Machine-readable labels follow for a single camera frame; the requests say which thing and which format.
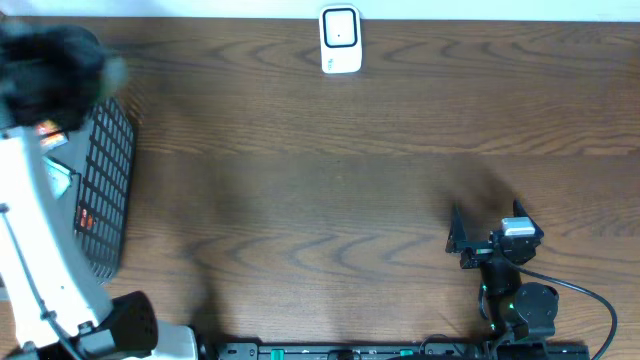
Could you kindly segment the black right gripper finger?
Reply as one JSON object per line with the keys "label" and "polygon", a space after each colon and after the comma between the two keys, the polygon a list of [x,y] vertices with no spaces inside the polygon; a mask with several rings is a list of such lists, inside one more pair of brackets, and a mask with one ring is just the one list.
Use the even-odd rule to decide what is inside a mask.
{"label": "black right gripper finger", "polygon": [[544,231],[533,220],[533,218],[525,210],[524,206],[518,199],[513,200],[513,214],[516,218],[525,218],[531,224],[532,231],[527,231],[526,235],[536,236],[538,238],[544,237]]}
{"label": "black right gripper finger", "polygon": [[468,245],[463,219],[457,205],[452,206],[449,235],[445,251],[447,253],[461,253]]}

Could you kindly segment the teal wet wipes pack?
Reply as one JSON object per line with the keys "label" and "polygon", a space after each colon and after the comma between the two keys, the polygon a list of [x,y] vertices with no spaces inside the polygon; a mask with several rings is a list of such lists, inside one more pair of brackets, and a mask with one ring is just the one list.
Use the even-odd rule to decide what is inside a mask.
{"label": "teal wet wipes pack", "polygon": [[71,187],[73,171],[50,157],[45,156],[43,160],[53,196],[59,199]]}

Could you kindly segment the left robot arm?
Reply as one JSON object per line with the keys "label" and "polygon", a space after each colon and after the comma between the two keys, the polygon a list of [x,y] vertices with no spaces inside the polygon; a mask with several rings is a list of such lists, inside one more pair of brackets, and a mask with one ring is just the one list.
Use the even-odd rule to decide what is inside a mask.
{"label": "left robot arm", "polygon": [[1,26],[1,294],[18,359],[195,359],[140,291],[111,297],[138,130],[124,60],[73,25]]}

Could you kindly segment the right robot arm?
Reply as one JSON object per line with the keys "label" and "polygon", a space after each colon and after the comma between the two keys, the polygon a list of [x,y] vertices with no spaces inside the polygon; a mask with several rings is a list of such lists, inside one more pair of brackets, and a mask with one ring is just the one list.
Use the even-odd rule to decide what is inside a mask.
{"label": "right robot arm", "polygon": [[445,251],[460,256],[461,268],[481,272],[480,308],[493,331],[481,345],[487,359],[549,357],[545,340],[555,334],[559,295],[550,286],[524,283],[519,269],[535,257],[543,237],[519,201],[484,241],[470,240],[459,208],[452,209]]}

